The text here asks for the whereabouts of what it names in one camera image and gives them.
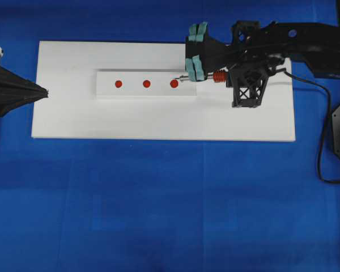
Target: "red dot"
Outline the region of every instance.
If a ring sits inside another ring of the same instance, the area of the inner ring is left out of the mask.
[[[146,81],[143,82],[143,86],[145,88],[149,88],[150,85],[151,85],[151,82],[149,80],[146,80]]]
[[[114,83],[114,85],[116,86],[116,88],[121,88],[121,86],[122,86],[122,81],[117,80],[117,81]]]
[[[172,88],[176,88],[177,86],[179,86],[179,82],[176,80],[176,79],[173,79],[171,82],[170,82],[170,86]]]

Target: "white platform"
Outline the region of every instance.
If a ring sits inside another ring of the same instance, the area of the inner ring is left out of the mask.
[[[255,109],[231,108],[232,89],[211,80],[196,83],[193,98],[96,96],[97,72],[182,71],[184,59],[184,44],[41,42],[37,83],[49,89],[49,98],[35,103],[32,136],[295,140],[292,83],[283,74],[270,78],[262,105]],[[291,71],[289,61],[286,68]]]

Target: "blue background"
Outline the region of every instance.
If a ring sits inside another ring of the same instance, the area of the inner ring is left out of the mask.
[[[224,42],[237,20],[337,24],[332,0],[1,0],[1,65],[34,81],[40,40],[183,42],[204,20]],[[338,105],[340,80],[317,82]],[[316,174],[326,96],[294,82],[294,101],[292,143],[32,139],[33,105],[9,113],[0,271],[340,271],[340,186]]]

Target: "red spring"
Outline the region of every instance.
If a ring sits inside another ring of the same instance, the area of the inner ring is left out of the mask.
[[[225,82],[227,81],[227,72],[224,70],[220,70],[213,73],[214,82]]]

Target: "wire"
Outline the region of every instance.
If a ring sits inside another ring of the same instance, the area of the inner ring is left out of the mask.
[[[318,148],[318,155],[317,155],[317,174],[318,174],[319,179],[324,181],[324,182],[331,183],[331,184],[340,184],[340,180],[326,180],[326,179],[324,179],[324,177],[322,176],[322,172],[321,172],[322,149],[324,148],[326,129],[328,127],[328,124],[330,122],[330,117],[331,117],[331,94],[330,94],[330,91],[326,87],[324,87],[320,84],[317,84],[316,82],[313,82],[313,81],[310,81],[310,80],[307,80],[307,79],[303,79],[303,78],[299,78],[299,77],[292,75],[292,74],[290,74],[286,71],[284,73],[286,75],[288,75],[290,78],[293,78],[294,80],[298,80],[298,81],[301,81],[301,82],[304,82],[304,83],[308,83],[308,84],[320,87],[328,95],[328,109],[327,109],[327,112],[326,112],[324,125],[322,127],[322,132],[321,132],[321,137],[320,137],[320,145],[319,145],[319,148]]]

